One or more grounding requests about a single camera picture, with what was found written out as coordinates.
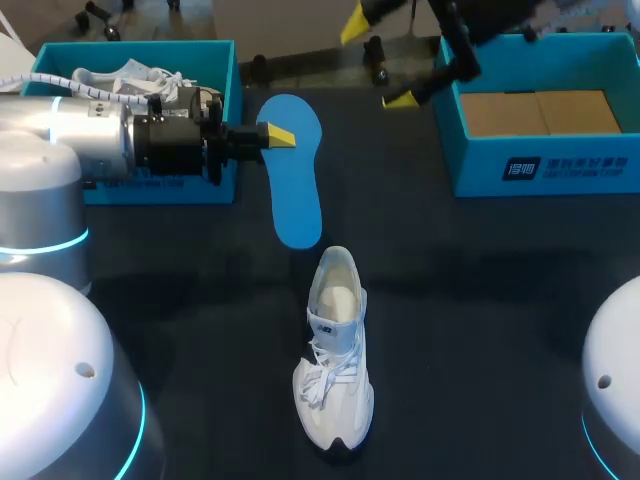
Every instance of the blue cardboard box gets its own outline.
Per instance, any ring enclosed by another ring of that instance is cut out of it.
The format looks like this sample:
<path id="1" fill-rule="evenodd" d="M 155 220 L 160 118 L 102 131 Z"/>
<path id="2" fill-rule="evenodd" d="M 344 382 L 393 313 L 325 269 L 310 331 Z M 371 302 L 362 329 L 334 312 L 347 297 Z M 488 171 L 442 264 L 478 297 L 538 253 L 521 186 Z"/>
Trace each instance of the blue cardboard box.
<path id="1" fill-rule="evenodd" d="M 477 49 L 482 75 L 433 98 L 457 197 L 640 192 L 640 68 L 626 33 L 503 35 Z M 453 55 L 441 42 L 436 66 Z M 621 133 L 474 137 L 461 95 L 601 90 Z"/>
<path id="2" fill-rule="evenodd" d="M 242 86 L 232 41 L 49 43 L 40 50 L 34 72 L 71 78 L 78 67 L 93 72 L 113 72 L 130 58 L 149 67 L 181 72 L 197 85 L 224 94 L 223 120 L 238 125 L 242 120 Z M 23 95 L 69 96 L 69 90 L 31 82 Z M 149 175 L 138 169 L 127 182 L 98 183 L 85 190 L 88 205 L 225 204 L 232 203 L 236 188 L 236 162 L 223 169 L 222 183 L 215 186 L 205 177 Z"/>

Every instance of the black table surface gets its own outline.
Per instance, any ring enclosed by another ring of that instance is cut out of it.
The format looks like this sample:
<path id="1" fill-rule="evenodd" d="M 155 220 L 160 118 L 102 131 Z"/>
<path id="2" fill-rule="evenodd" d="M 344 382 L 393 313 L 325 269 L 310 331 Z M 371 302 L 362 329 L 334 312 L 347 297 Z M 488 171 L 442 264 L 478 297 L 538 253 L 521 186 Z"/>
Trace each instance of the black table surface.
<path id="1" fill-rule="evenodd" d="M 246 121 L 283 91 L 246 90 Z M 293 90 L 316 111 L 324 233 L 274 232 L 267 174 L 231 206 L 89 208 L 91 300 L 162 422 L 168 479 L 585 478 L 580 356 L 640 271 L 640 197 L 453 198 L 430 108 Z M 292 374 L 317 260 L 346 246 L 369 292 L 369 438 L 318 456 Z"/>

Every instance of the blue insole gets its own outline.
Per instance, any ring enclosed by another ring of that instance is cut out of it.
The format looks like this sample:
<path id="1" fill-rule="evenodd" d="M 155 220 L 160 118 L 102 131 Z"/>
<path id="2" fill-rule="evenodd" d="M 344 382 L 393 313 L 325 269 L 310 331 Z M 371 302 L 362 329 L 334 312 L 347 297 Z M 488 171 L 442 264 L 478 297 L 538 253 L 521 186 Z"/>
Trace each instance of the blue insole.
<path id="1" fill-rule="evenodd" d="M 290 248 L 311 248 L 322 233 L 314 168 L 322 139 L 320 121 L 307 102 L 294 95 L 270 98 L 257 121 L 269 122 L 296 136 L 295 148 L 264 149 L 262 156 L 269 174 L 278 238 Z"/>

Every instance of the logo on box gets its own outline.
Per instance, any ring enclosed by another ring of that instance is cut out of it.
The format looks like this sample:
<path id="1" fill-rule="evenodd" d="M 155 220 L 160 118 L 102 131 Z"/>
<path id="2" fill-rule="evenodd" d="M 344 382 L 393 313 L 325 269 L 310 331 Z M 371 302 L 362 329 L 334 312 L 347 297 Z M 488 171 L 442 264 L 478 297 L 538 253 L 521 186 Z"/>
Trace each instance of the logo on box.
<path id="1" fill-rule="evenodd" d="M 533 180 L 538 173 L 540 157 L 513 157 L 507 162 L 502 180 Z"/>

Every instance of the cable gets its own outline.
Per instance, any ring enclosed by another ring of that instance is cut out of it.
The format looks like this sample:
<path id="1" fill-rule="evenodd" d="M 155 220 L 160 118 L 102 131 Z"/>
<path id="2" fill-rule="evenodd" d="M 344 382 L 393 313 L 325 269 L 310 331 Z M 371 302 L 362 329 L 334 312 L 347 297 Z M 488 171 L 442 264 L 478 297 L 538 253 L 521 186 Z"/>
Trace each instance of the cable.
<path id="1" fill-rule="evenodd" d="M 73 80 L 58 77 L 57 75 L 49 75 L 47 73 L 26 73 L 23 75 L 14 75 L 13 77 L 2 78 L 0 79 L 0 87 L 25 82 L 48 83 L 49 85 L 68 88 L 74 92 L 79 92 L 91 98 L 107 102 L 124 103 L 126 105 L 147 105 L 149 103 L 148 100 L 142 96 L 120 95 L 118 93 L 107 92 L 106 90 L 90 87 L 82 83 L 74 82 Z"/>
<path id="2" fill-rule="evenodd" d="M 2 23 L 2 26 L 4 26 L 4 29 L 7 31 L 9 36 L 11 38 L 13 38 L 13 40 L 15 42 L 19 43 L 20 45 L 22 45 L 24 47 L 24 44 L 22 43 L 22 40 L 20 40 L 20 37 L 18 36 L 16 31 L 13 29 L 13 27 L 9 23 L 9 20 L 7 20 L 7 17 L 4 16 L 4 13 L 2 13 L 1 10 L 0 10 L 0 23 Z"/>

